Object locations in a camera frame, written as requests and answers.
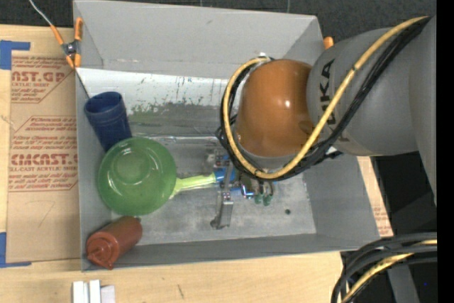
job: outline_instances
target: blue cup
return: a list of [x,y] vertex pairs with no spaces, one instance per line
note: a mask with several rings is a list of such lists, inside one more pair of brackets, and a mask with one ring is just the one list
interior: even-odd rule
[[103,92],[92,97],[84,110],[105,151],[132,136],[125,103],[118,92]]

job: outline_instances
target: red plastic bottle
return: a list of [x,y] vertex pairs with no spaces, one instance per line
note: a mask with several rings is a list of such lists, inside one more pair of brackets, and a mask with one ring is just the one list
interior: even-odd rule
[[140,240],[142,232],[142,225],[136,217],[123,216],[88,238],[87,258],[93,264],[111,270],[117,259]]

